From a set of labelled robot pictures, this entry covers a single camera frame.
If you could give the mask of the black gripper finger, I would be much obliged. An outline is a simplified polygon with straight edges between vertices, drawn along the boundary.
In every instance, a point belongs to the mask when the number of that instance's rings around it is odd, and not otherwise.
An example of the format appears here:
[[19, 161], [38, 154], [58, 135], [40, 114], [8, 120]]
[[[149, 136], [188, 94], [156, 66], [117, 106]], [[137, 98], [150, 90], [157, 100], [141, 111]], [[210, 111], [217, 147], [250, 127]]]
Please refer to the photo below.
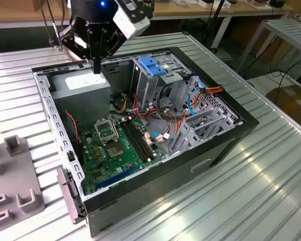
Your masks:
[[68, 26], [63, 31], [59, 33], [59, 39], [61, 43], [74, 53], [77, 57], [82, 60], [86, 60], [92, 69], [94, 74], [97, 74], [97, 57], [93, 53], [90, 46], [84, 48], [75, 42], [74, 30], [71, 26]]
[[97, 48], [97, 74], [101, 73], [101, 62], [103, 59], [113, 56], [119, 47], [127, 40], [120, 30], [110, 31], [102, 30], [100, 45]]

